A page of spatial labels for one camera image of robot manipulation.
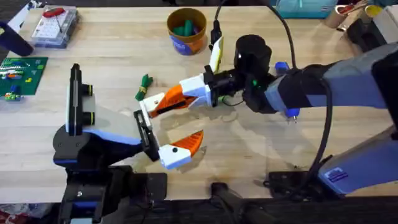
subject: colorful pieces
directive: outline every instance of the colorful pieces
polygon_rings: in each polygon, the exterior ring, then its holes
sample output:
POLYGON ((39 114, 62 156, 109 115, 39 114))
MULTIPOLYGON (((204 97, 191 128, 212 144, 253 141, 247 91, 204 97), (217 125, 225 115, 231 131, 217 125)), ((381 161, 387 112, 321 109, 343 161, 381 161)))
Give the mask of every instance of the colorful pieces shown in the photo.
POLYGON ((192 20, 187 19, 184 23, 184 26, 175 27, 173 29, 173 33, 183 37, 189 37, 199 33, 199 30, 193 25, 192 20))
POLYGON ((11 85, 10 92, 4 95, 4 99, 7 101, 21 100, 21 95, 19 94, 19 86, 11 85))

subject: cable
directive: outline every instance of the cable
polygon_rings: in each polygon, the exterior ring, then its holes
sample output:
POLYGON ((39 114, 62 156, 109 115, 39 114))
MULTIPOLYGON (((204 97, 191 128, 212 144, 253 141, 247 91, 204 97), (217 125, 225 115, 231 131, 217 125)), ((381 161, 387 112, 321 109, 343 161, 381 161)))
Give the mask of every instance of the cable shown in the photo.
POLYGON ((272 7, 272 6, 269 4, 268 1, 260 1, 260 2, 262 2, 265 6, 267 6, 267 7, 275 14, 275 16, 278 17, 278 19, 279 19, 279 20, 282 22, 282 24, 284 25, 285 30, 286 30, 286 34, 287 34, 287 38, 288 38, 288 40, 289 40, 289 45, 290 45, 290 53, 291 53, 291 57, 292 57, 292 66, 293 66, 293 69, 297 69, 297 66, 296 66, 296 56, 295 56, 294 45, 293 45, 293 38, 292 38, 292 34, 290 33, 290 29, 289 29, 289 27, 288 27, 288 25, 287 25, 285 19, 279 14, 279 12, 278 12, 274 7, 272 7))
POLYGON ((150 210, 151 210, 151 208, 148 208, 147 210, 145 210, 144 216, 142 217, 140 224, 144 223, 145 219, 147 218, 147 214, 149 213, 150 210))
POLYGON ((229 218, 229 222, 231 224, 238 224, 239 222, 237 219, 234 217, 234 215, 231 213, 231 211, 228 209, 227 205, 225 204, 224 200, 221 197, 218 197, 221 206, 223 207, 224 212, 227 214, 229 218))
MULTIPOLYGON (((293 189, 288 195, 286 195, 285 197, 279 198, 280 200, 287 199, 287 198, 290 198, 291 196, 295 195, 297 192, 302 190, 303 187, 305 187, 311 181, 311 178, 319 170, 320 162, 322 160, 323 154, 326 149, 326 145, 328 143, 330 129, 331 129, 331 122, 332 122, 332 117, 333 117, 333 97, 331 94, 331 88, 330 88, 329 83, 323 78, 316 77, 316 79, 324 87, 325 93, 326 93, 326 118, 325 118, 325 125, 323 128, 321 143, 319 145, 318 152, 312 162, 312 165, 305 176, 304 181, 297 188, 293 189)), ((263 185, 265 187, 267 187, 268 184, 269 184, 269 181, 263 182, 263 185)), ((281 184, 281 187, 283 187, 285 189, 289 188, 289 186, 283 186, 282 184, 281 184)))
POLYGON ((242 101, 240 101, 239 103, 230 104, 230 103, 227 103, 227 102, 225 101, 225 96, 223 96, 223 98, 221 99, 221 101, 222 101, 226 106, 238 106, 238 105, 240 105, 241 103, 244 102, 244 100, 242 100, 242 101))
POLYGON ((218 20, 218 14, 220 13, 221 7, 227 2, 228 0, 223 0, 220 2, 220 4, 217 7, 216 11, 216 16, 214 17, 214 20, 218 20))
MULTIPOLYGON (((225 4, 226 1, 228 1, 228 0, 223 0, 223 1, 221 1, 220 5, 218 5, 217 11, 216 11, 216 16, 215 16, 215 18, 214 18, 215 21, 218 20, 218 15, 220 14, 221 7, 225 4)), ((295 52, 294 52, 293 38, 292 38, 292 34, 290 33, 290 29, 289 29, 289 27, 288 27, 288 25, 287 25, 285 19, 279 14, 279 12, 278 12, 276 9, 274 9, 274 8, 269 4, 268 1, 261 1, 261 0, 259 0, 259 1, 260 1, 260 3, 262 3, 263 5, 267 6, 267 7, 274 13, 274 14, 278 17, 278 19, 282 22, 283 26, 285 27, 286 34, 287 34, 287 38, 288 38, 288 40, 289 40, 289 45, 290 45, 290 53, 291 53, 291 57, 292 57, 292 66, 293 66, 292 68, 293 68, 293 69, 297 69, 297 66, 296 66, 296 56, 295 56, 295 52)))

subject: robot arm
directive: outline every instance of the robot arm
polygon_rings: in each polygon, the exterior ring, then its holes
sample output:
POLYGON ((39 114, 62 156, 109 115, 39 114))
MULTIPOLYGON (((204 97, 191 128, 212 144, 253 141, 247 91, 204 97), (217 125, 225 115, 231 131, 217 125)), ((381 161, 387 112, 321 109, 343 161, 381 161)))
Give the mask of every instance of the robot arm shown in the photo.
POLYGON ((359 57, 329 65, 309 65, 278 78, 264 94, 276 111, 326 106, 324 90, 316 81, 323 78, 330 85, 334 106, 386 108, 373 66, 390 54, 398 54, 398 44, 383 45, 359 57))

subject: wooden table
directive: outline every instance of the wooden table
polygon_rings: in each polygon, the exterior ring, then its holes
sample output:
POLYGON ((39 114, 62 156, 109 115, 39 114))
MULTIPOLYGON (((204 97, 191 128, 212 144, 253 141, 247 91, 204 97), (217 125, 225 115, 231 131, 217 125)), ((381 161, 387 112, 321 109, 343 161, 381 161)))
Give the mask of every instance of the wooden table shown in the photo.
MULTIPOLYGON (((94 86, 97 104, 127 115, 138 107, 134 95, 143 74, 155 78, 147 94, 151 96, 204 71, 210 58, 208 49, 187 57, 172 46, 165 21, 174 10, 81 8, 80 24, 67 49, 35 49, 32 57, 49 57, 36 95, 25 97, 21 103, 0 102, 0 203, 61 201, 66 175, 52 162, 52 139, 64 122, 73 63, 80 64, 83 81, 94 86)), ((209 37, 216 8, 200 10, 208 19, 209 37)), ((24 38, 29 39, 41 13, 41 9, 30 11, 20 31, 24 38)), ((225 36, 221 69, 233 66, 235 41, 245 34, 259 34, 266 40, 272 49, 271 64, 290 63, 285 30, 267 8, 223 7, 220 22, 225 36)), ((292 19, 287 23, 299 67, 353 56, 342 33, 325 27, 320 20, 292 19)), ((154 120, 161 144, 205 130, 203 147, 193 162, 167 171, 167 198, 208 198, 214 181, 228 183, 243 197, 270 197, 261 186, 267 172, 294 166, 308 169, 324 120, 324 108, 304 109, 297 124, 287 124, 281 114, 256 114, 244 104, 163 114, 154 120)), ((344 152, 391 124, 386 110, 335 108, 325 155, 344 152)), ((137 171, 165 172, 159 162, 152 164, 143 155, 119 164, 131 164, 137 171)), ((397 194, 397 187, 384 184, 352 195, 397 194)))

